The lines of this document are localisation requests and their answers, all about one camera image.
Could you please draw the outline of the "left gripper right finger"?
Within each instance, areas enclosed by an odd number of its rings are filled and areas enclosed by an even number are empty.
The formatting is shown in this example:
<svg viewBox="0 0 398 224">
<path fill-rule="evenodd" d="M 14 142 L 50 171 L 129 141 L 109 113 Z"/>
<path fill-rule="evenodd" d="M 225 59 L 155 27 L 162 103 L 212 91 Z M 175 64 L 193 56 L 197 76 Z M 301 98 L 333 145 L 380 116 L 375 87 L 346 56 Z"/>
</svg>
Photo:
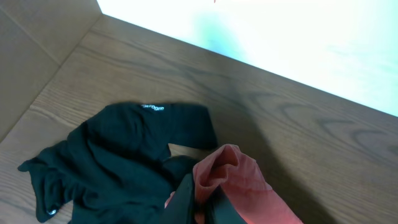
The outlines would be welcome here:
<svg viewBox="0 0 398 224">
<path fill-rule="evenodd" d="M 221 187 L 207 200 L 207 224 L 246 224 Z"/>
</svg>

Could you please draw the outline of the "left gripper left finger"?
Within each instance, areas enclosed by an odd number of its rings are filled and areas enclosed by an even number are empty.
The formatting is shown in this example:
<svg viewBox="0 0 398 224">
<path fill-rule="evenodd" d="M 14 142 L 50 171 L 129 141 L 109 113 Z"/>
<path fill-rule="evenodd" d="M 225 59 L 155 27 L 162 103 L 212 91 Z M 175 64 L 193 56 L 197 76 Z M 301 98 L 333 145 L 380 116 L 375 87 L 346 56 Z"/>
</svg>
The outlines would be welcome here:
<svg viewBox="0 0 398 224">
<path fill-rule="evenodd" d="M 194 224 L 195 185 L 193 174 L 187 174 L 167 204 L 160 224 Z"/>
</svg>

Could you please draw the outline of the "red printed t-shirt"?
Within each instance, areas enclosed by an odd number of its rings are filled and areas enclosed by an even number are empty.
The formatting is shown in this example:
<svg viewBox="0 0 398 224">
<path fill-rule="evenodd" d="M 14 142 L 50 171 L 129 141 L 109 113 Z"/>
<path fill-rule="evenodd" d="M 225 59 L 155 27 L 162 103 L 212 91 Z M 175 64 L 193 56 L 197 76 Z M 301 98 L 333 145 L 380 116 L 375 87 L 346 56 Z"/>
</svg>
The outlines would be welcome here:
<svg viewBox="0 0 398 224">
<path fill-rule="evenodd" d="M 207 223 L 207 200 L 217 187 L 222 188 L 246 223 L 302 224 L 265 181 L 257 162 L 236 145 L 225 144 L 203 160 L 191 161 L 189 169 L 179 174 L 180 180 L 189 173 L 193 174 L 195 185 L 197 224 Z M 170 194 L 165 208 L 174 193 Z"/>
</svg>

